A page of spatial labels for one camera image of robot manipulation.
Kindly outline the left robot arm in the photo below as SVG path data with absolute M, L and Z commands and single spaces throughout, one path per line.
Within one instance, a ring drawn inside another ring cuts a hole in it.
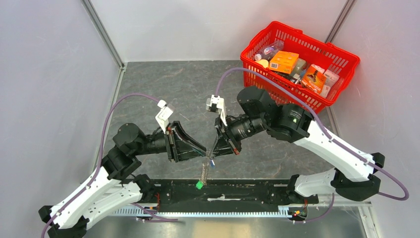
M 206 147 L 182 128 L 179 121 L 166 129 L 144 134 L 134 123 L 122 125 L 113 137 L 115 146 L 102 158 L 94 171 L 72 194 L 54 206 L 45 205 L 38 213 L 51 238 L 82 238 L 96 222 L 113 211 L 138 201 L 157 198 L 156 186 L 147 175 L 128 179 L 141 162 L 140 155 L 165 153 L 175 162 L 206 155 Z

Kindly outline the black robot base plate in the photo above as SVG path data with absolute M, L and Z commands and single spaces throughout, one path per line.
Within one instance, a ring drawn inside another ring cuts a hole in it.
M 318 204 L 317 195 L 302 197 L 287 179 L 150 179 L 140 203 L 156 203 L 160 212 L 274 212 L 278 206 Z

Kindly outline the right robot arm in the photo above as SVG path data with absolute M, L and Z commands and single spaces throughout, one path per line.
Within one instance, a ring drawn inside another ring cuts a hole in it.
M 375 175 L 384 165 L 381 153 L 367 154 L 350 146 L 315 117 L 293 103 L 277 104 L 264 89 L 244 88 L 237 95 L 243 113 L 228 116 L 224 99 L 212 95 L 206 109 L 218 113 L 217 139 L 211 150 L 214 157 L 239 154 L 242 140 L 265 131 L 272 138 L 303 147 L 332 165 L 332 169 L 313 175 L 293 175 L 286 198 L 298 203 L 317 194 L 337 193 L 353 201 L 363 201 L 379 193 L 380 178 Z

